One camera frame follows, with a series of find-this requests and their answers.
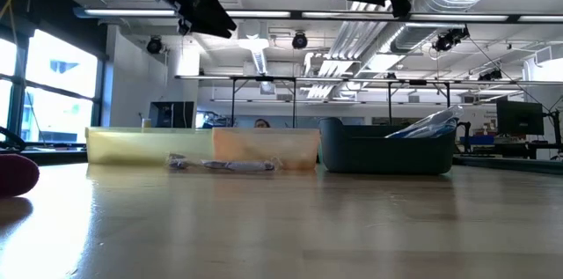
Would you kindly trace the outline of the black beam with light strips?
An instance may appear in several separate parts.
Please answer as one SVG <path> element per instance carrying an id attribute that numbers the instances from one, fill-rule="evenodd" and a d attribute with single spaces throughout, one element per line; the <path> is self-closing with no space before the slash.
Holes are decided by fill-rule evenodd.
<path id="1" fill-rule="evenodd" d="M 173 18 L 177 14 L 162 9 L 87 9 L 74 10 L 78 18 Z M 395 18 L 386 11 L 263 11 L 227 10 L 233 19 L 287 19 L 320 21 L 374 21 L 406 23 L 462 23 L 492 25 L 563 25 L 563 14 L 486 14 L 461 13 L 410 13 Z"/>

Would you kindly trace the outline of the orange plastic bin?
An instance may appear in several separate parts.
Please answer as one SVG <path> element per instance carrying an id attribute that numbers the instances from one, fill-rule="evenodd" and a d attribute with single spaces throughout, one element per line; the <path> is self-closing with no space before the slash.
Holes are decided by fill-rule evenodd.
<path id="1" fill-rule="evenodd" d="M 290 171 L 314 169 L 320 145 L 315 128 L 213 128 L 212 138 L 216 160 L 275 160 Z"/>

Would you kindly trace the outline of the silver ventilation duct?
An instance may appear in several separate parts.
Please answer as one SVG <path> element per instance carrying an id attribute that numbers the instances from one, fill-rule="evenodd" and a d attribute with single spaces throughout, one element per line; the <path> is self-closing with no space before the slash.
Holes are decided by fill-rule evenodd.
<path id="1" fill-rule="evenodd" d="M 348 11 L 390 11 L 391 2 L 384 2 L 384 6 L 352 2 Z M 359 62 L 362 52 L 370 45 L 378 34 L 378 27 L 384 22 L 345 21 L 325 55 L 316 77 L 348 77 L 347 71 Z M 334 82 L 313 84 L 308 91 L 307 99 L 328 99 L 338 85 Z"/>

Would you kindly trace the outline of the dark green plastic basket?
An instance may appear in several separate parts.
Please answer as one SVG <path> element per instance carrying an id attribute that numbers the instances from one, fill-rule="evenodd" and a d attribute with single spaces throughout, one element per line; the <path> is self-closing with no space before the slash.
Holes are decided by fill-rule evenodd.
<path id="1" fill-rule="evenodd" d="M 456 132 L 438 137 L 389 138 L 393 126 L 345 125 L 319 121 L 322 163 L 332 173 L 432 175 L 447 173 Z"/>

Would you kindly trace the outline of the large black framed window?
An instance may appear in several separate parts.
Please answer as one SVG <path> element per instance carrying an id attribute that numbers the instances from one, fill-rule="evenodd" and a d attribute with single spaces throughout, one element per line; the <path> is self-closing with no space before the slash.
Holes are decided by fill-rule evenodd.
<path id="1" fill-rule="evenodd" d="M 35 30 L 0 32 L 0 127 L 27 143 L 84 143 L 99 107 L 100 60 Z"/>

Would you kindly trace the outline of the yellow plastic bin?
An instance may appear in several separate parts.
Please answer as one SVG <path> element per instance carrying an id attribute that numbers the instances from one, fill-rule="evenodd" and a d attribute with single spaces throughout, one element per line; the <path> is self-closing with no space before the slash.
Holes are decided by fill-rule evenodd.
<path id="1" fill-rule="evenodd" d="M 164 165 L 171 155 L 190 162 L 213 157 L 210 129 L 92 127 L 85 138 L 88 162 L 96 165 Z"/>

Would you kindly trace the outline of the blue box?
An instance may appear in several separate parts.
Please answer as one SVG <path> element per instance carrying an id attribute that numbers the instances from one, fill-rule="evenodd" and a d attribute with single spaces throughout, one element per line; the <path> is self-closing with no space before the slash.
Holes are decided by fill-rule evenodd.
<path id="1" fill-rule="evenodd" d="M 469 145 L 494 145 L 494 138 L 495 136 L 460 136 L 459 141 L 461 144 Z"/>

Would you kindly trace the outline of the magenta cloth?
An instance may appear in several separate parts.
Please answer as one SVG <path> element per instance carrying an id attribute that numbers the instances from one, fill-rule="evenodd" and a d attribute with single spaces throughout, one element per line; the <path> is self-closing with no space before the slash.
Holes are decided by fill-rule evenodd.
<path id="1" fill-rule="evenodd" d="M 29 192 L 39 177 L 40 169 L 31 159 L 18 154 L 0 155 L 0 198 Z"/>

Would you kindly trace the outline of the purple toothbrush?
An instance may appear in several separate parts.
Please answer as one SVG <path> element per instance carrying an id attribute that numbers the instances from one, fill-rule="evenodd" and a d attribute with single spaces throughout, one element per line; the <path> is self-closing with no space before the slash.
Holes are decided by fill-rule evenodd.
<path id="1" fill-rule="evenodd" d="M 213 170 L 240 171 L 240 172 L 268 172 L 278 169 L 272 161 L 222 161 L 222 160 L 190 160 L 187 156 L 171 153 L 166 160 L 166 165 L 171 169 L 185 170 L 194 167 L 203 167 Z"/>

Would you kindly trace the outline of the black computer monitor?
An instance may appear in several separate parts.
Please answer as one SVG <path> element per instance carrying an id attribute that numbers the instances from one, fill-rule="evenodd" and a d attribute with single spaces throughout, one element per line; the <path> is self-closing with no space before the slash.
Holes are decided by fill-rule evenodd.
<path id="1" fill-rule="evenodd" d="M 499 134 L 544 134 L 544 113 L 541 104 L 500 100 L 496 102 L 496 110 Z"/>
<path id="2" fill-rule="evenodd" d="M 149 118 L 153 128 L 191 128 L 193 101 L 159 101 L 150 103 Z"/>

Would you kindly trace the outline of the black desk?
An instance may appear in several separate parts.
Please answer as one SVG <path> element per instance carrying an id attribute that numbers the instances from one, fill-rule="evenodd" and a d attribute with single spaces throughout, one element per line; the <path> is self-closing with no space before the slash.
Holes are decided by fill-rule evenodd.
<path id="1" fill-rule="evenodd" d="M 538 159 L 541 150 L 563 153 L 563 143 L 487 143 L 487 144 L 456 144 L 454 154 L 477 158 L 527 158 Z"/>

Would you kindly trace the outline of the blue toothbrush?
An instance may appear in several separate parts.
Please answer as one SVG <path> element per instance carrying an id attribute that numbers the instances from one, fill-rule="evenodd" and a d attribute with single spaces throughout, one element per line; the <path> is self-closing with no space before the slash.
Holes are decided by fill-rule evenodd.
<path id="1" fill-rule="evenodd" d="M 451 106 L 391 133 L 386 138 L 436 138 L 444 136 L 457 129 L 457 123 L 463 114 L 464 109 L 461 106 Z"/>

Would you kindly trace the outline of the black metal gantry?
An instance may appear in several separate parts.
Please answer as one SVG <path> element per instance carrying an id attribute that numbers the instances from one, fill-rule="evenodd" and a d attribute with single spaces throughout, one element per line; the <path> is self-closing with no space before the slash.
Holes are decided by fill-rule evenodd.
<path id="1" fill-rule="evenodd" d="M 298 82 L 310 82 L 310 83 L 321 83 L 321 84 L 340 84 L 340 83 L 348 83 L 348 82 L 357 82 L 357 83 L 365 83 L 365 84 L 373 84 L 373 83 L 379 83 L 379 84 L 386 84 L 385 89 L 385 93 L 386 93 L 386 103 L 384 103 L 383 101 L 352 101 L 352 100 L 345 100 L 345 99 L 341 99 L 340 101 L 335 98 L 335 99 L 317 99 L 317 100 L 306 100 L 303 101 L 302 103 L 314 103 L 317 102 L 319 104 L 362 104 L 362 105 L 367 105 L 367 104 L 386 104 L 388 106 L 388 117 L 389 120 L 392 121 L 392 96 L 395 93 L 395 90 L 401 90 L 403 89 L 402 87 L 400 88 L 396 88 L 395 90 L 392 90 L 392 85 L 393 84 L 399 84 L 399 85 L 404 85 L 404 86 L 427 86 L 427 85 L 436 85 L 436 90 L 437 91 L 441 91 L 442 89 L 440 87 L 437 87 L 439 84 L 442 84 L 445 89 L 446 92 L 445 94 L 443 93 L 442 95 L 446 98 L 446 106 L 450 107 L 451 102 L 450 102 L 450 86 L 452 84 L 461 84 L 461 81 L 459 80 L 448 80 L 448 79 L 376 79 L 376 78 L 342 78 L 342 77 L 290 77 L 289 81 L 292 82 L 294 84 L 293 86 L 293 91 L 296 91 L 296 85 Z"/>
<path id="2" fill-rule="evenodd" d="M 235 99 L 236 93 L 239 89 L 244 87 L 248 81 L 255 81 L 258 83 L 269 82 L 274 83 L 279 82 L 291 82 L 293 87 L 290 88 L 292 92 L 293 99 L 290 101 L 292 104 L 292 128 L 297 126 L 297 115 L 296 115 L 296 86 L 297 80 L 295 77 L 276 77 L 276 76 L 219 76 L 219 75 L 201 75 L 201 76 L 175 76 L 176 79 L 183 80 L 229 80 L 231 82 L 231 99 L 230 99 L 230 126 L 233 128 L 235 125 Z"/>

